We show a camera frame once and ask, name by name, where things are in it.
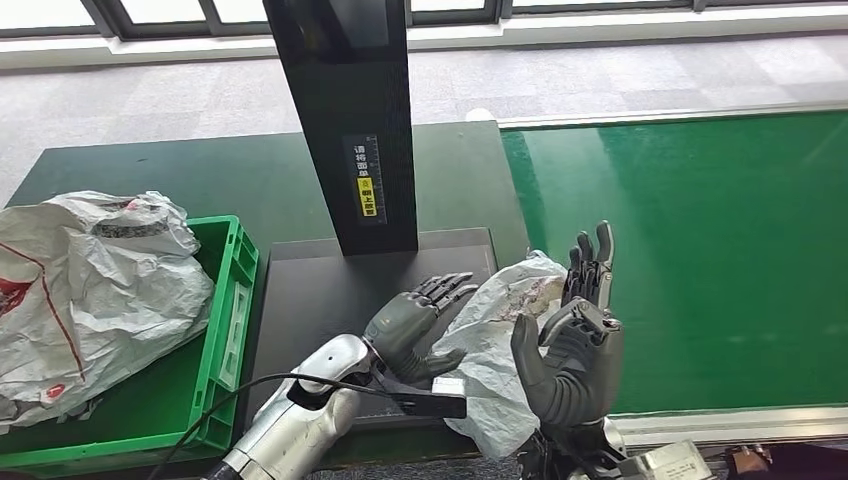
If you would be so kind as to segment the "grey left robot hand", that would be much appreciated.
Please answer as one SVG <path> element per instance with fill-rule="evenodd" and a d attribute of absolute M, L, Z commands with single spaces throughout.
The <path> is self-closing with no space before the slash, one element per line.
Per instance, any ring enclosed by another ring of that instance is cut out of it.
<path fill-rule="evenodd" d="M 435 329 L 445 311 L 479 288 L 470 282 L 473 276 L 454 272 L 430 277 L 395 295 L 370 319 L 363 339 L 401 383 L 432 380 L 457 369 L 464 360 L 467 352 L 462 348 L 420 354 L 416 346 Z"/>

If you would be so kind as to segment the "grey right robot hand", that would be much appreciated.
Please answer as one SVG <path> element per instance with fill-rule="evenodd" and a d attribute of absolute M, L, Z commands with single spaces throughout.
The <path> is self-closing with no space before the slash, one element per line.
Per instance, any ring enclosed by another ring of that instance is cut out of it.
<path fill-rule="evenodd" d="M 615 242 L 603 220 L 569 250 L 560 308 L 539 327 L 520 314 L 511 336 L 517 375 L 530 410 L 544 426 L 570 428 L 605 417 L 615 401 L 623 324 L 610 308 Z"/>

